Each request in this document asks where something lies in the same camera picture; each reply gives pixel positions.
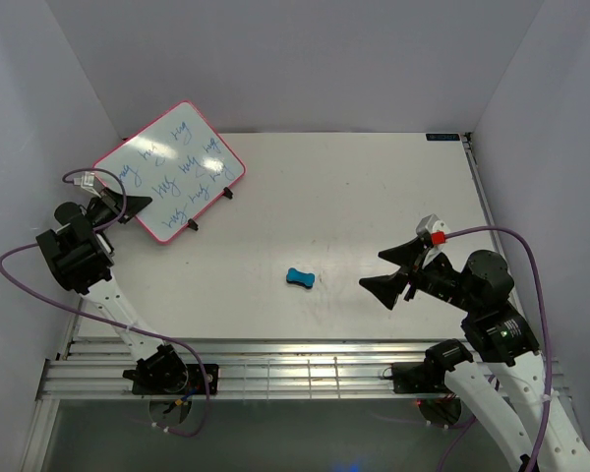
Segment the pink framed whiteboard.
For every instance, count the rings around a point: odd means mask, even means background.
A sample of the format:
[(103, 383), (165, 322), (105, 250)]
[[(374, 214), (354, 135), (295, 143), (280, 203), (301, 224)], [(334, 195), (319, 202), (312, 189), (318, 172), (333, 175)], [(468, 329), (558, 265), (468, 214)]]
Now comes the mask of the pink framed whiteboard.
[(94, 164), (112, 172), (131, 197), (149, 197), (136, 220), (159, 243), (171, 242), (246, 173), (246, 166), (190, 101), (182, 101)]

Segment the blue bone-shaped eraser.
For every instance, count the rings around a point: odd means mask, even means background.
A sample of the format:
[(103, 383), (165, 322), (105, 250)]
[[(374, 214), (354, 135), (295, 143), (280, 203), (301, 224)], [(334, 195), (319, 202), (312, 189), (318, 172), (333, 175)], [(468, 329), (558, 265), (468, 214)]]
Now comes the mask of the blue bone-shaped eraser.
[(295, 267), (290, 267), (287, 270), (285, 280), (287, 284), (298, 285), (306, 289), (312, 289), (315, 284), (316, 277), (311, 272), (304, 272), (298, 270)]

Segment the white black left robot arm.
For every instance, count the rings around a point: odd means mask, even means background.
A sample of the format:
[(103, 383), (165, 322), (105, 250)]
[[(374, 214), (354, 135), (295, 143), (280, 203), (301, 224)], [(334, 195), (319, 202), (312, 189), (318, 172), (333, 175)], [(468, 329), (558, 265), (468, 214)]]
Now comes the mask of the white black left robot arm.
[(60, 227), (41, 233), (36, 243), (59, 285), (93, 304), (129, 348), (136, 367), (124, 371), (123, 377), (150, 392), (177, 393), (188, 384), (187, 366), (172, 345), (146, 335), (148, 325), (112, 273), (113, 246), (105, 235), (94, 232), (95, 227), (118, 216), (122, 204), (127, 204), (129, 211), (120, 217), (124, 223), (151, 202), (148, 197), (124, 198), (104, 187), (87, 207), (66, 202), (56, 208), (54, 217)]

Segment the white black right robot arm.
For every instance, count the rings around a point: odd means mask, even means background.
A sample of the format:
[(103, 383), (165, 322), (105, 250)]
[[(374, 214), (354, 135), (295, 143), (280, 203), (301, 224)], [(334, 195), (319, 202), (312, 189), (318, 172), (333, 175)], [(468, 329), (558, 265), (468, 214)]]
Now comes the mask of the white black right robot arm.
[(388, 309), (423, 292), (464, 312), (465, 339), (427, 349), (416, 372), (470, 408), (511, 470), (590, 471), (590, 450), (549, 384), (548, 345), (509, 301), (514, 281), (505, 259), (477, 250), (455, 270), (439, 250), (445, 239), (442, 232), (423, 233), (381, 251), (397, 271), (360, 285)]

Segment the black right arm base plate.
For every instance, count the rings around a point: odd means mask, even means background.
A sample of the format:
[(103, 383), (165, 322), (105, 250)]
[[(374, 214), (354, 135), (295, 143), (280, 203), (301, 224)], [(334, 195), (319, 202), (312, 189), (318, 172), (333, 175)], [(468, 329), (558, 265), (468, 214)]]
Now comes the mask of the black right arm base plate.
[(383, 370), (381, 379), (392, 383), (395, 394), (417, 394), (415, 402), (426, 422), (443, 428), (461, 426), (459, 398), (424, 364), (393, 363)]

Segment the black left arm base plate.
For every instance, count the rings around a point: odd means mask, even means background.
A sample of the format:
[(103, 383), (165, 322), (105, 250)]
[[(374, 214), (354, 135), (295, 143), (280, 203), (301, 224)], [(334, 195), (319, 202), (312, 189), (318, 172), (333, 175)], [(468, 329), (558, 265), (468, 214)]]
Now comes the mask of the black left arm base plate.
[(176, 395), (185, 394), (210, 395), (217, 394), (219, 366), (217, 364), (204, 364), (208, 388), (204, 382), (203, 373), (198, 364), (187, 364), (186, 373), (174, 377), (172, 381), (165, 383), (143, 383), (135, 369), (124, 370), (122, 378), (132, 382), (131, 393), (134, 395)]

